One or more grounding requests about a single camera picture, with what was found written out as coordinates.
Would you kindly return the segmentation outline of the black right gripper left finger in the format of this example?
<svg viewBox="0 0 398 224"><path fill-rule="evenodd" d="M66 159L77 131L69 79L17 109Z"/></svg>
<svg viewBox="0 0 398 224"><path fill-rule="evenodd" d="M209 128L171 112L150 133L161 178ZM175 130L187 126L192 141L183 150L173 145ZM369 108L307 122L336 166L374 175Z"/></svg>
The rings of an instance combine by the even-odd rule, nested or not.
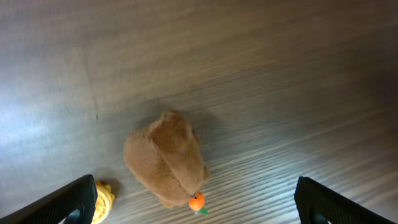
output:
<svg viewBox="0 0 398 224"><path fill-rule="evenodd" d="M1 224L91 224L97 196L95 180L86 174L1 218Z"/></svg>

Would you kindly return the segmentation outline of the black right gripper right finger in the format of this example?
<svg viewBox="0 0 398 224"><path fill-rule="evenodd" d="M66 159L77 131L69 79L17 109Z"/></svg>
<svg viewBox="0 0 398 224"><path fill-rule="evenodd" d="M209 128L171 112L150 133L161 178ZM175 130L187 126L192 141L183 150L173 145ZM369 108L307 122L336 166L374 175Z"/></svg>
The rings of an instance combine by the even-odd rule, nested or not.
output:
<svg viewBox="0 0 398 224"><path fill-rule="evenodd" d="M294 193L301 224L394 224L309 177L299 177Z"/></svg>

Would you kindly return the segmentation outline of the yellow round toy disc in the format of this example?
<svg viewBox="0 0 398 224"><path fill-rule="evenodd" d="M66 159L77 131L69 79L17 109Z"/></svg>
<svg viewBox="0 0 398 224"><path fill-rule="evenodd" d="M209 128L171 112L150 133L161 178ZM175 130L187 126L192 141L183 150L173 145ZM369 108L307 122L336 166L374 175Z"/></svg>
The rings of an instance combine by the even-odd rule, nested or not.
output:
<svg viewBox="0 0 398 224"><path fill-rule="evenodd" d="M115 195L111 192L111 186L96 181L97 199L95 212L91 224L101 224L109 215L113 207Z"/></svg>

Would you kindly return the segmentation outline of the brown plush toy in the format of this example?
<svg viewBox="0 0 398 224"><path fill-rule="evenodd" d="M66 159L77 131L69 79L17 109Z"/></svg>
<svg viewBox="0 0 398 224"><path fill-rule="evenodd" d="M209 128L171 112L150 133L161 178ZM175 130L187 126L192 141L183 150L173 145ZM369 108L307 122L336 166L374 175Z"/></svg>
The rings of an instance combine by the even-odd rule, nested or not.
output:
<svg viewBox="0 0 398 224"><path fill-rule="evenodd" d="M123 153L131 173L166 208L188 204L210 178L199 135L178 111L130 133Z"/></svg>

